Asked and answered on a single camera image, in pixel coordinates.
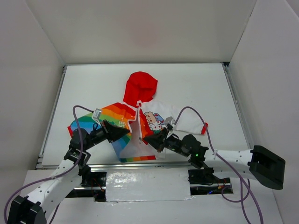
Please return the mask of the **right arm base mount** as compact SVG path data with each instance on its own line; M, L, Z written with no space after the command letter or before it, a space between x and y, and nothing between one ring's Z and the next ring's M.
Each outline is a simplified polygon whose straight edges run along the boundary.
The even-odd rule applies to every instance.
M211 169L189 169L188 175L192 196L233 194L230 179L219 179L212 174Z

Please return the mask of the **rainbow hooded zip jacket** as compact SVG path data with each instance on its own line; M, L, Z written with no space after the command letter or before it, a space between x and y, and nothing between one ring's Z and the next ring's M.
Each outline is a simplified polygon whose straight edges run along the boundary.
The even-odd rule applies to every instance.
M158 81L149 73L143 71L132 73L127 80L121 102L101 108L99 120L94 120L93 114L89 113L80 117L78 122L73 121L68 126L69 134L72 135L77 127L91 132L104 120L115 126L129 128L130 133L112 143L115 154L122 163L158 158L154 148L143 139L166 128L164 120L167 117L175 119L172 125L175 131L204 135L208 123L203 123L196 113L191 110L182 112L179 108L154 99L157 83Z

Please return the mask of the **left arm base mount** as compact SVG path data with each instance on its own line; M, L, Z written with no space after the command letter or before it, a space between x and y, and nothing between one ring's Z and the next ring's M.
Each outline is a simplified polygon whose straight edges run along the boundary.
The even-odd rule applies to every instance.
M92 172L91 177L75 187L66 198L88 198L94 202L106 201L107 172Z

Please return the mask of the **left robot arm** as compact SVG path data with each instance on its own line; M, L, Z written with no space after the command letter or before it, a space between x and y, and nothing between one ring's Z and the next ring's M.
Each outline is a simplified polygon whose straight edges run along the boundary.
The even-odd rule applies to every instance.
M23 187L37 184L38 187L25 196L14 193L9 209L5 209L7 224L50 224L60 203L78 185L86 186L92 180L91 168L87 165L88 149L103 141L113 143L130 132L104 120L91 132L78 127L72 133L68 151L56 170L47 178L34 181Z

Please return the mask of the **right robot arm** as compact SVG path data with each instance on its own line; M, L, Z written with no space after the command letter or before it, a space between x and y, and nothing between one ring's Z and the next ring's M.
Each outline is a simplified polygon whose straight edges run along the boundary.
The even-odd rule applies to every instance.
M285 160L263 146L255 145L253 149L241 151L212 150L202 146L192 134L179 139L169 134L168 128L146 136L144 141L158 152L167 148L187 157L193 167L204 169L203 177L207 182L241 176L270 189L283 189Z

